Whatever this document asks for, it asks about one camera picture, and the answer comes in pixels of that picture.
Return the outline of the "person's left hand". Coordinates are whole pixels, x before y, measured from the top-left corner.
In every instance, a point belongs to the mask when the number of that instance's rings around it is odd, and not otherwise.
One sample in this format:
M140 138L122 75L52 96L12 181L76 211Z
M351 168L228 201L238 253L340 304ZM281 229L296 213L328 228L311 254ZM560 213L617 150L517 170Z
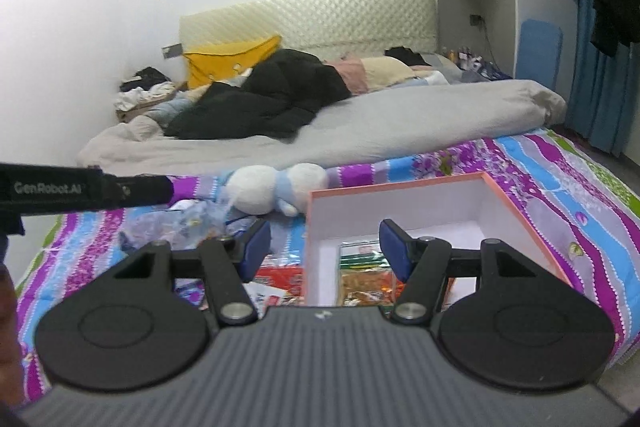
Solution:
M0 280L0 395L8 407L24 401L22 349L18 341L17 301L9 270L1 265Z

